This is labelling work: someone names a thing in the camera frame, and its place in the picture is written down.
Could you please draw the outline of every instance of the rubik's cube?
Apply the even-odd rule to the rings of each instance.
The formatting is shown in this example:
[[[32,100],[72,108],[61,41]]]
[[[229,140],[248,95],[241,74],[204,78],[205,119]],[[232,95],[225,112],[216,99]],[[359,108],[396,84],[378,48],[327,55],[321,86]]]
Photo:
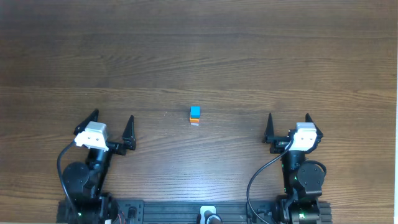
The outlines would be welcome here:
[[[199,125],[200,119],[200,106],[191,106],[191,116],[189,117],[189,122],[192,125]]]

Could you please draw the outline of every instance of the wood grain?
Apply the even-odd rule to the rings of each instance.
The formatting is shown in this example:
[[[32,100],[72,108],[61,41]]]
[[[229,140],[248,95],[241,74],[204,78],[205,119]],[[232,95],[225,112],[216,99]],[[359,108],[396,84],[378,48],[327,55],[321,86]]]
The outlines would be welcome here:
[[[395,1],[0,1],[0,222],[54,222],[55,161],[94,109],[137,150],[105,189],[148,201],[245,201],[285,134],[310,113],[325,137],[335,223],[392,223]],[[188,122],[202,107],[201,125]],[[73,148],[63,160],[83,160]],[[282,194],[280,165],[251,197]]]

